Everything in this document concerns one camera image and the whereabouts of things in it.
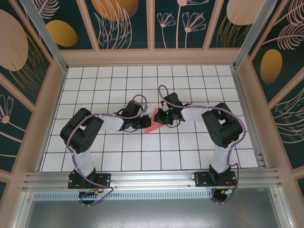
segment white tile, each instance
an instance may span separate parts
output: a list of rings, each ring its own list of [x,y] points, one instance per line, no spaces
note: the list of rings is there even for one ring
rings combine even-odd
[[[71,153],[66,153],[63,166],[62,166],[62,172],[71,172],[75,168],[75,165],[73,164],[72,155]]]
[[[195,132],[194,121],[186,121],[186,122],[181,121],[180,125],[178,126],[178,129],[179,129],[179,133],[194,133]]]
[[[142,136],[140,134],[125,134],[123,143],[123,151],[142,150]]]
[[[51,135],[47,147],[47,152],[65,152],[66,147],[67,146],[65,145],[63,139],[59,135]]]
[[[125,97],[125,101],[128,103],[129,101],[133,100],[135,95],[142,94],[141,90],[127,90],[127,94]],[[141,103],[142,98],[140,96],[136,97],[135,100],[139,103]]]
[[[64,153],[47,153],[46,158],[44,159],[42,171],[60,172],[64,156]]]
[[[193,102],[205,102],[207,100],[205,89],[191,89],[191,98]]]
[[[217,70],[215,66],[201,66],[204,76],[217,76]]]
[[[61,104],[59,105],[56,119],[70,119],[74,115],[74,104]]]
[[[142,89],[142,78],[141,77],[128,78],[127,89]]]
[[[82,78],[80,82],[79,90],[94,90],[95,88],[95,78]]]
[[[203,77],[189,77],[189,84],[191,89],[205,88]]]
[[[179,149],[179,138],[177,134],[161,134],[162,151],[176,151]]]
[[[127,77],[127,66],[114,66],[112,77]]]
[[[191,95],[190,90],[188,89],[175,89],[174,92],[179,97],[179,100],[185,104],[185,103],[191,103]]]
[[[200,164],[202,169],[209,169],[210,164],[213,160],[214,150],[199,151]]]
[[[222,89],[225,101],[239,101],[236,89]]]
[[[76,104],[75,106],[75,111],[74,111],[74,115],[79,111],[79,109],[81,108],[86,108],[87,110],[91,111],[91,104]]]
[[[122,108],[125,108],[125,104],[109,104],[109,111],[108,113],[116,113]]]
[[[67,79],[65,83],[64,91],[78,90],[81,79]]]
[[[200,66],[187,66],[188,76],[203,76]]]
[[[125,90],[111,90],[110,103],[125,103],[125,92]]]
[[[94,139],[92,146],[90,147],[91,152],[102,152],[104,151],[105,137],[103,134],[99,134]]]
[[[111,89],[126,89],[127,78],[112,78]]]
[[[107,104],[109,103],[109,90],[98,90],[94,92],[93,103],[94,104]]]
[[[256,156],[252,149],[237,150],[237,155],[241,168],[258,168]]]
[[[228,65],[217,65],[218,76],[232,76],[230,66]]]
[[[171,66],[157,66],[157,76],[158,77],[172,76],[172,67]]]
[[[157,89],[157,78],[156,77],[145,77],[142,80],[142,89]]]
[[[235,88],[235,84],[233,81],[233,77],[228,77],[228,76],[222,76],[222,77],[218,77],[219,78],[219,82],[220,82],[220,86],[222,88]]]
[[[172,77],[159,77],[158,86],[164,85],[168,89],[173,89],[173,78]]]
[[[163,126],[160,128],[161,133],[177,133],[177,127]]]
[[[207,89],[208,101],[224,101],[221,89]]]
[[[220,88],[218,77],[204,77],[206,88]]]
[[[108,104],[93,104],[91,112],[92,113],[108,113]]]
[[[122,165],[122,152],[104,153],[101,171],[120,171]]]
[[[252,143],[251,143],[251,140],[250,140],[250,136],[248,134],[248,132],[246,133],[246,136],[245,138],[236,145],[236,148],[237,149],[252,149],[253,146],[252,146]]]
[[[182,170],[200,169],[200,156],[198,151],[181,151],[180,155]]]
[[[112,66],[102,66],[98,68],[97,77],[112,77]]]
[[[142,135],[142,151],[159,151],[160,135],[159,134],[143,134]]]
[[[143,77],[157,77],[157,66],[143,66]]]
[[[105,136],[104,152],[123,151],[123,135],[110,134]]]
[[[62,128],[67,124],[67,122],[69,122],[69,119],[67,119],[67,120],[55,120],[52,134],[59,135]]]
[[[67,78],[81,78],[83,67],[69,67]]]
[[[188,76],[186,66],[172,66],[174,77],[185,77]]]
[[[94,91],[79,91],[77,97],[77,104],[91,104],[93,100]]]
[[[82,78],[96,78],[98,67],[85,67]]]
[[[198,143],[195,133],[179,133],[180,150],[197,150]]]
[[[141,162],[140,152],[123,152],[122,171],[140,171]]]
[[[214,150],[214,142],[209,133],[197,133],[200,150]]]
[[[75,104],[77,99],[78,91],[63,91],[60,104]]]
[[[110,78],[98,78],[96,80],[95,90],[110,90],[111,79]]]
[[[189,89],[188,77],[174,77],[174,89]]]
[[[196,132],[208,132],[205,123],[203,122],[195,122]]]
[[[142,152],[142,170],[160,170],[161,153],[159,151]]]
[[[143,68],[142,66],[128,66],[128,77],[142,77]]]
[[[96,171],[101,171],[101,161],[103,160],[103,153],[91,153],[91,160]]]
[[[179,151],[162,151],[161,152],[161,169],[162,170],[180,170],[181,158]]]
[[[225,104],[235,115],[243,115],[240,102],[225,102]]]

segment beige circle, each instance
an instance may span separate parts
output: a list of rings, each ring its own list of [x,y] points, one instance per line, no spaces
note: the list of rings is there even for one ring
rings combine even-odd
[[[92,4],[95,10],[104,18],[112,21],[123,20],[123,17],[118,16],[118,7],[116,2],[120,6],[120,8],[128,13],[129,18],[134,16],[138,9],[138,0],[92,0]],[[113,6],[114,11],[111,11],[108,4]]]
[[[273,83],[279,76],[282,69],[282,56],[280,52],[274,49],[268,50],[261,62],[261,78],[267,83]]]
[[[28,59],[27,34],[20,23],[0,9],[0,66],[18,71]]]
[[[229,0],[227,18],[235,25],[250,25],[260,12],[265,0]]]

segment gray metal floor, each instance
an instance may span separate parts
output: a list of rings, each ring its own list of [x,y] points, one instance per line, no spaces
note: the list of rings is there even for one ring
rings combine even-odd
[[[227,205],[210,199],[34,201],[27,228],[280,228],[269,189],[239,189]]]

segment red object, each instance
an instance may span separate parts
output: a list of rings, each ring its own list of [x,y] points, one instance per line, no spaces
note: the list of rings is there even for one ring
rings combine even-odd
[[[161,127],[164,126],[161,123],[154,122],[154,116],[155,116],[155,114],[157,114],[157,112],[158,112],[158,108],[155,108],[154,112],[152,114],[152,118],[151,118],[151,127],[146,128],[146,130],[144,130],[143,134],[148,134],[148,133],[150,133],[152,131],[155,131],[155,130],[157,130],[157,129],[159,129],[159,128],[161,128]]]

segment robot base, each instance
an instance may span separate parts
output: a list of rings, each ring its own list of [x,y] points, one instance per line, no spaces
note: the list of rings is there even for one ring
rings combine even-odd
[[[110,186],[111,174],[109,173],[91,173],[87,178],[96,184]],[[88,183],[75,170],[70,173],[68,181],[68,189],[97,189],[98,187]]]

